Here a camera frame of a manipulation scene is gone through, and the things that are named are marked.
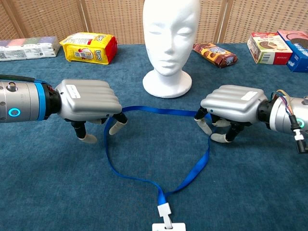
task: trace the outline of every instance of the wires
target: wires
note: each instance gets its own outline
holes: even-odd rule
[[[273,99],[274,95],[278,95],[281,98],[281,100],[284,102],[286,113],[289,116],[294,115],[294,112],[291,106],[290,96],[284,90],[281,90],[281,89],[277,90],[276,92],[273,92],[270,96],[271,99]]]

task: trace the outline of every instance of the white badge holder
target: white badge holder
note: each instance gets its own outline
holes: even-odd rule
[[[164,219],[164,223],[153,224],[152,231],[186,231],[185,223],[172,223],[169,215],[171,214],[171,209],[169,203],[164,203],[158,207],[159,216]]]

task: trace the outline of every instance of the wicker screen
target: wicker screen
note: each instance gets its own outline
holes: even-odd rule
[[[112,34],[118,43],[144,43],[143,0],[85,0],[92,32]]]
[[[196,42],[216,42],[219,13],[223,0],[200,0],[201,12]]]
[[[308,31],[307,0],[233,0],[220,41],[247,42],[251,32]]]
[[[19,38],[9,16],[7,15],[3,5],[0,3],[0,40]]]
[[[77,3],[75,0],[12,0],[27,36],[56,35],[59,40],[84,31]]]

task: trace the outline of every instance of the blue cable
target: blue cable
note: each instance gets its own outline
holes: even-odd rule
[[[146,107],[146,106],[130,106],[130,107],[125,107],[123,108],[122,112],[128,112],[128,111],[146,111],[146,112],[152,112],[156,114],[163,114],[163,115],[175,115],[175,116],[190,116],[194,117],[196,112],[195,111],[185,111],[185,110],[176,110],[176,109],[159,109],[159,108],[152,108],[152,107]],[[210,114],[207,114],[205,116],[206,118],[210,118]],[[165,204],[167,202],[166,198],[170,196],[173,193],[176,193],[186,186],[188,186],[196,177],[197,175],[204,169],[204,167],[207,165],[208,160],[209,160],[209,153],[210,153],[210,137],[208,137],[208,148],[206,153],[201,157],[201,159],[197,162],[197,164],[193,167],[193,169],[190,171],[190,173],[187,175],[187,177],[184,179],[184,181],[180,184],[179,187],[177,187],[175,190],[167,192],[166,194],[163,192],[162,188],[154,181],[147,180],[147,179],[142,179],[142,178],[137,178],[137,177],[131,177],[131,176],[126,176],[121,173],[119,173],[114,166],[111,164],[111,160],[109,157],[109,152],[108,152],[108,131],[110,128],[110,125],[113,121],[113,118],[109,118],[107,121],[106,127],[104,129],[104,144],[105,144],[105,151],[107,155],[107,160],[110,168],[112,171],[119,177],[126,178],[126,179],[131,179],[131,180],[138,180],[142,182],[147,182],[153,184],[157,189],[158,189],[158,205]]]

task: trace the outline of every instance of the snack box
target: snack box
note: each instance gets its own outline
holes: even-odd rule
[[[213,43],[197,43],[192,49],[219,68],[230,66],[237,61],[235,54]]]
[[[285,65],[292,55],[292,50],[278,33],[253,32],[247,46],[256,64]]]
[[[67,61],[110,64],[117,52],[117,41],[112,35],[80,32],[62,40]]]
[[[56,57],[57,37],[19,38],[0,41],[0,61]]]
[[[279,30],[293,54],[287,63],[292,72],[308,72],[308,35],[303,31]]]

